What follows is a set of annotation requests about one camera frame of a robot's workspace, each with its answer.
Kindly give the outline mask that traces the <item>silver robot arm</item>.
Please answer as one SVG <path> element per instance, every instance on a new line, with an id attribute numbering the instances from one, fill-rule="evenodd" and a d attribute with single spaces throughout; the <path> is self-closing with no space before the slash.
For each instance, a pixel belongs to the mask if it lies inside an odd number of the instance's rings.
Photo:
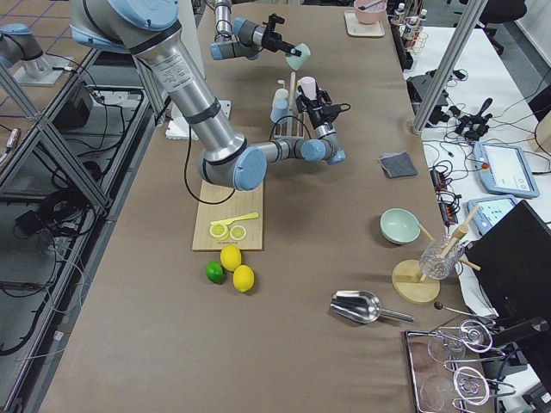
<path id="1" fill-rule="evenodd" d="M 261 24 L 243 17 L 232 20 L 232 6 L 245 1 L 213 1 L 215 27 L 214 42 L 210 45 L 213 60 L 247 58 L 256 59 L 260 52 L 284 52 L 287 57 L 302 58 L 306 53 L 298 46 L 283 40 L 276 32 L 276 25 L 285 19 L 276 13 Z"/>
<path id="2" fill-rule="evenodd" d="M 198 161 L 203 180 L 247 191 L 262 183 L 269 163 L 296 158 L 335 164 L 346 158 L 333 126 L 344 109 L 311 77 L 300 80 L 293 97 L 298 112 L 308 114 L 315 138 L 248 144 L 232 128 L 183 44 L 177 14 L 176 1 L 73 1 L 71 31 L 81 45 L 129 53 L 152 71 L 204 145 Z"/>

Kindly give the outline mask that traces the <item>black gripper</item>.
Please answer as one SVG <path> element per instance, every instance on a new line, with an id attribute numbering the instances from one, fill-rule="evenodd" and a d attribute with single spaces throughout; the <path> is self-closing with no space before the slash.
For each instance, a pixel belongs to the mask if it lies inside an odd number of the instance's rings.
<path id="1" fill-rule="evenodd" d="M 307 112 L 313 128 L 331 124 L 342 112 L 351 109 L 349 103 L 331 104 L 331 98 L 324 89 L 317 90 L 317 99 L 319 103 L 311 103 L 304 95 L 298 95 L 295 98 L 296 111 L 298 113 Z"/>
<path id="2" fill-rule="evenodd" d="M 300 57 L 302 51 L 296 46 L 286 43 L 282 36 L 276 32 L 276 25 L 283 24 L 285 19 L 277 14 L 271 14 L 268 21 L 263 23 L 264 32 L 261 46 L 271 52 L 285 52 L 287 57 Z"/>

